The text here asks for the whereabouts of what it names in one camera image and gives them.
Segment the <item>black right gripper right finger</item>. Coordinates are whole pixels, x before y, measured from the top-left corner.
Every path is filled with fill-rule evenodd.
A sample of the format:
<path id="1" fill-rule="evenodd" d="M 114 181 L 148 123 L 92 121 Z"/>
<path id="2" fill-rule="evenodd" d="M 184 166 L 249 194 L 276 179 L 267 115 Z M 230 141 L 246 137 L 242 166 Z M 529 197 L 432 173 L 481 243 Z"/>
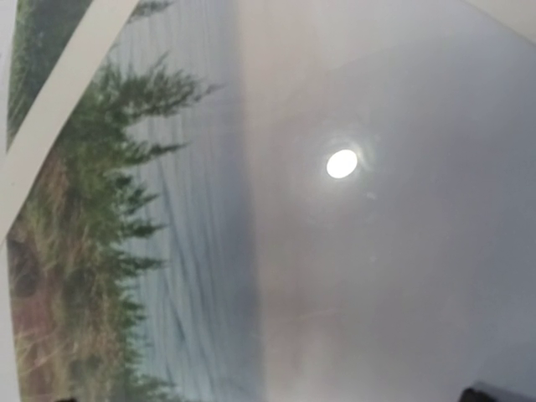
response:
<path id="1" fill-rule="evenodd" d="M 535 402 L 532 395 L 513 392 L 483 382 L 476 382 L 462 390 L 459 402 Z"/>

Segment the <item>landscape photo print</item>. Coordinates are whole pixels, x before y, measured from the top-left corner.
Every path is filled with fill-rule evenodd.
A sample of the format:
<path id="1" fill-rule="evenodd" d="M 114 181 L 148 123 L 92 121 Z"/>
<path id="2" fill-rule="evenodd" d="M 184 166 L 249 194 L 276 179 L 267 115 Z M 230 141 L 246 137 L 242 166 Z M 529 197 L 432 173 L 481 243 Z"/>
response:
<path id="1" fill-rule="evenodd" d="M 535 35 L 140 1 L 1 262 L 17 401 L 535 397 Z"/>

